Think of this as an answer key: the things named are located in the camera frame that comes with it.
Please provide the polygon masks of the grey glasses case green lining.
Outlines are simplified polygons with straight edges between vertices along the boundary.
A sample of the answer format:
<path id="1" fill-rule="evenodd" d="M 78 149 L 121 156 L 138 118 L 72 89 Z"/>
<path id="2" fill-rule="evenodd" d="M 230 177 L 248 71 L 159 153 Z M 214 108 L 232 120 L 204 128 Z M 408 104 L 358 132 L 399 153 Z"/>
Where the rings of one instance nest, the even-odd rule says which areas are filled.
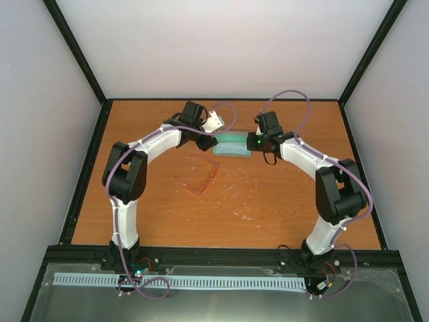
<path id="1" fill-rule="evenodd" d="M 247 149 L 246 131 L 228 131 L 216 135 L 218 144 L 212 149 L 215 156 L 250 157 L 251 151 Z"/>

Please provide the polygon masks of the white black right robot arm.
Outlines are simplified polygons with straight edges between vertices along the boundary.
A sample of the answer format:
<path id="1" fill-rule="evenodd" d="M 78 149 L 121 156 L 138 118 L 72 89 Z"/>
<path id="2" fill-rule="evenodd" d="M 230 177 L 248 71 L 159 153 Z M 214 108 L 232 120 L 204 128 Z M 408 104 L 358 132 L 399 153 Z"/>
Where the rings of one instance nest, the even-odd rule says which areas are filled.
<path id="1" fill-rule="evenodd" d="M 309 146 L 298 134 L 284 132 L 275 112 L 255 116 L 257 130 L 247 135 L 247 149 L 273 155 L 297 166 L 315 182 L 318 219 L 302 242 L 300 263 L 311 272 L 329 259 L 340 233 L 369 203 L 357 165 L 351 159 L 338 160 Z"/>

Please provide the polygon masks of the light blue cleaning cloth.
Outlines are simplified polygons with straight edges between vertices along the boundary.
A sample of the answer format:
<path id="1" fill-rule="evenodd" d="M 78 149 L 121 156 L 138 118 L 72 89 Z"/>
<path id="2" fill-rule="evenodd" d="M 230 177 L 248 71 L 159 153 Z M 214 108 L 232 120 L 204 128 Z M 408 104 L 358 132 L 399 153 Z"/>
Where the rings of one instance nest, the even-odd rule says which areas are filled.
<path id="1" fill-rule="evenodd" d="M 219 143 L 213 149 L 213 154 L 216 155 L 248 155 L 248 150 L 243 142 L 223 142 Z"/>

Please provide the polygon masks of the pink transparent sunglasses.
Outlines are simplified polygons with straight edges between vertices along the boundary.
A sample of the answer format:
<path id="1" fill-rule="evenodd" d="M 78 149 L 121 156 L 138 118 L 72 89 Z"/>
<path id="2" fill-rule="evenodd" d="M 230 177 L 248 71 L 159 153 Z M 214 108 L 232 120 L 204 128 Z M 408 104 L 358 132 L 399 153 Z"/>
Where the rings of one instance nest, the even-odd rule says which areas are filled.
<path id="1" fill-rule="evenodd" d="M 201 195 L 214 180 L 221 164 L 202 154 L 189 154 L 184 166 L 175 171 L 173 178 L 195 195 Z"/>

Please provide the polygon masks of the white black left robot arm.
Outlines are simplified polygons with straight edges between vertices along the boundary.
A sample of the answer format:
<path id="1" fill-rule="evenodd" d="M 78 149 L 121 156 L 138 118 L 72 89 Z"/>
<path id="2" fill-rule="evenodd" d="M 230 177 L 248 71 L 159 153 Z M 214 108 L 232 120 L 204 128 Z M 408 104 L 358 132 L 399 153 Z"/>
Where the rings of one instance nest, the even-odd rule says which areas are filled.
<path id="1" fill-rule="evenodd" d="M 123 269 L 132 270 L 139 264 L 137 202 L 146 188 L 148 165 L 164 152 L 187 142 L 195 142 L 202 151 L 208 150 L 218 143 L 214 132 L 224 125 L 216 111 L 188 101 L 182 112 L 145 137 L 113 145 L 102 184 L 113 212 L 110 247 L 117 253 L 115 260 Z"/>

